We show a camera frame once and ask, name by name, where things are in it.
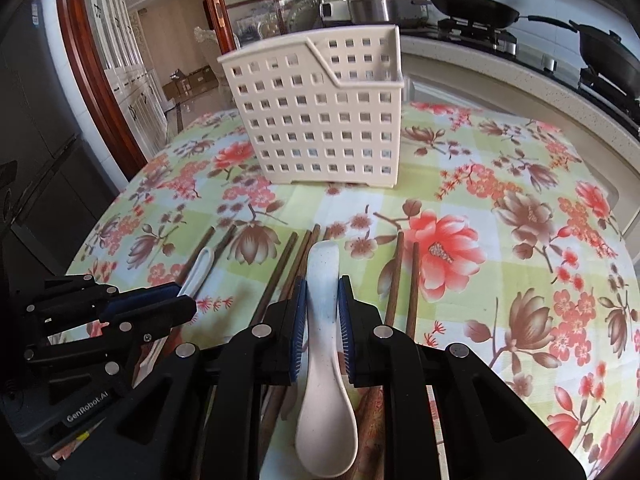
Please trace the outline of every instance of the white ceramic spoon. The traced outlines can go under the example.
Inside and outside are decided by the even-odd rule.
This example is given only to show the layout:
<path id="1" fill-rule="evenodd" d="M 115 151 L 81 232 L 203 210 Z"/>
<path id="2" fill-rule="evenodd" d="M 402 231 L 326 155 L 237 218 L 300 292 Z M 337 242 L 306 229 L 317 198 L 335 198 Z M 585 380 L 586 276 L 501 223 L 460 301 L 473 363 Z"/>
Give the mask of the white ceramic spoon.
<path id="1" fill-rule="evenodd" d="M 296 452 L 305 469 L 320 478 L 343 474 L 358 451 L 356 418 L 336 347 L 339 262 L 338 246 L 325 241 L 311 247 L 306 266 L 309 362 Z"/>

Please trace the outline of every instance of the gas stove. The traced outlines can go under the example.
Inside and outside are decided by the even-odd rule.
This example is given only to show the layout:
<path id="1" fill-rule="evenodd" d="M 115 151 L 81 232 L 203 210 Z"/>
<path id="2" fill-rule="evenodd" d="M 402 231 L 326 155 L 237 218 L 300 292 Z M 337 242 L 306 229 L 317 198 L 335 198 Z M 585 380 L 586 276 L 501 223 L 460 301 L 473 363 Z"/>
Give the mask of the gas stove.
<path id="1" fill-rule="evenodd" d="M 445 41 L 481 50 L 538 72 L 587 99 L 640 140 L 640 104 L 589 68 L 579 69 L 518 43 L 506 30 L 446 18 L 437 25 L 400 30 L 404 36 Z"/>

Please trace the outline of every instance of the wooden door frame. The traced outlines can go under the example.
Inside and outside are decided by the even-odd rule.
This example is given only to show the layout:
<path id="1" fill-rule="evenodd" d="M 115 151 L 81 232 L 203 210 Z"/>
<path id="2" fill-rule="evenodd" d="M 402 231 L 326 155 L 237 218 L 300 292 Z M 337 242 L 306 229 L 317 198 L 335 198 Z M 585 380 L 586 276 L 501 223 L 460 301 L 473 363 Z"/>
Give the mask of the wooden door frame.
<path id="1" fill-rule="evenodd" d="M 60 30 L 76 83 L 113 160 L 131 180 L 146 158 L 122 115 L 98 58 L 84 0 L 56 0 Z"/>

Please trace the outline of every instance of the stainless steel pot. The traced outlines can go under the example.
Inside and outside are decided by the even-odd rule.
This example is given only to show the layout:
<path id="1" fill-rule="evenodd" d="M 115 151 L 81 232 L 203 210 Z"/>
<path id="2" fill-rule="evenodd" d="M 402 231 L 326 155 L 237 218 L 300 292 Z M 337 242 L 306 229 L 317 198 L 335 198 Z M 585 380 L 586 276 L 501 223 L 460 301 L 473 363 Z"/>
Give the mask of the stainless steel pot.
<path id="1" fill-rule="evenodd" d="M 428 18 L 427 4 L 427 0 L 349 0 L 349 12 L 355 25 L 418 27 Z"/>

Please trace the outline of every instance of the pan handle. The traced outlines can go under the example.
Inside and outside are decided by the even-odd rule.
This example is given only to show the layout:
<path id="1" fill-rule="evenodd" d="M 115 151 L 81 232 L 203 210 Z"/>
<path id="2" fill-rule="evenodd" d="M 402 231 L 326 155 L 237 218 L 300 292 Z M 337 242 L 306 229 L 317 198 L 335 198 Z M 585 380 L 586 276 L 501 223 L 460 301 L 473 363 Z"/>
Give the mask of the pan handle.
<path id="1" fill-rule="evenodd" d="M 530 22 L 548 23 L 549 25 L 555 25 L 556 27 L 566 28 L 571 32 L 578 32 L 577 30 L 575 30 L 575 27 L 573 27 L 569 23 L 561 22 L 560 20 L 556 20 L 555 18 L 548 18 L 546 16 L 521 16 L 521 18 L 527 18 Z"/>

